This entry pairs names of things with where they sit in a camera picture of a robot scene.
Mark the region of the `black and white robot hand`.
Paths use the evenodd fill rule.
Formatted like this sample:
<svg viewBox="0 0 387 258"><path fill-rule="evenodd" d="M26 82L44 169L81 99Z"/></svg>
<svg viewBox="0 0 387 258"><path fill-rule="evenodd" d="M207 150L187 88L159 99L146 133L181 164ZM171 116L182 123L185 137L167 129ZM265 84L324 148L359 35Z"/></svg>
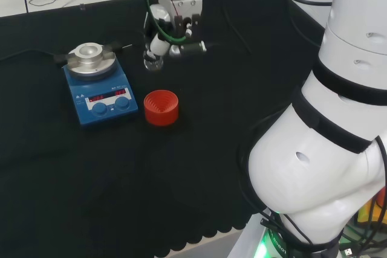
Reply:
<svg viewBox="0 0 387 258"><path fill-rule="evenodd" d="M183 57L207 51L199 24L203 0L158 0L148 4L145 17L144 64L158 70L166 56Z"/></svg>

